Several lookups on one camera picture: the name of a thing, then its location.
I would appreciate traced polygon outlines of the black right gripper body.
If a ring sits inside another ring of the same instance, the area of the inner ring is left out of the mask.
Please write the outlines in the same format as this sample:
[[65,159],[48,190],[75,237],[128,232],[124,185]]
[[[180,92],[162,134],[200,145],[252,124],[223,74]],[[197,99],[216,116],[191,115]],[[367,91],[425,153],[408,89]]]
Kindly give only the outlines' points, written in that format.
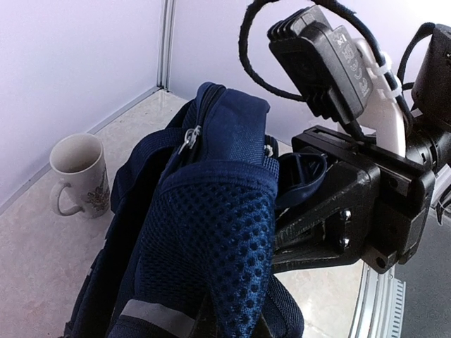
[[291,145],[292,153],[325,154],[328,164],[322,185],[298,206],[343,197],[362,207],[363,247],[358,261],[383,274],[416,253],[435,185],[432,170],[321,126],[293,137]]

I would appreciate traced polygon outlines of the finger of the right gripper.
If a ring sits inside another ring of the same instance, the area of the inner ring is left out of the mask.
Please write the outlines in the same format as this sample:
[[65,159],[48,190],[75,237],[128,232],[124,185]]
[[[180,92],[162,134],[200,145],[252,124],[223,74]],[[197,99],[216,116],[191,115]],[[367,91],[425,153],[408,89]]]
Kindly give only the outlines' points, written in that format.
[[322,185],[328,164],[325,154],[288,153],[278,158],[276,210],[304,203]]
[[290,208],[277,220],[274,273],[357,262],[363,247],[363,211],[343,197]]

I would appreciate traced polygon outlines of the navy blue student backpack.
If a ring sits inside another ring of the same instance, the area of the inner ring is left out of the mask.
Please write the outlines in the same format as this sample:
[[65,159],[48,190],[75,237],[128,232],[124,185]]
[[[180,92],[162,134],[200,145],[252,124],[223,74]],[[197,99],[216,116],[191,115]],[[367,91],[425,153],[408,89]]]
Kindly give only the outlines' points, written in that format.
[[66,337],[301,337],[273,275],[263,99],[206,82],[118,170],[113,220]]

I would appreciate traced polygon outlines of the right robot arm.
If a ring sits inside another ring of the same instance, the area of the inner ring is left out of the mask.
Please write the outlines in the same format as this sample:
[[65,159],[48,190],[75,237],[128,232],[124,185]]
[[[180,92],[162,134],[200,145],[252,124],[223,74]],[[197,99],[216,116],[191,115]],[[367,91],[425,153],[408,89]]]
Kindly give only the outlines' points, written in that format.
[[450,29],[431,26],[427,35],[405,157],[321,126],[293,137],[293,151],[322,156],[326,172],[308,200],[279,216],[275,272],[363,260],[383,274],[416,253],[435,176],[450,162]]

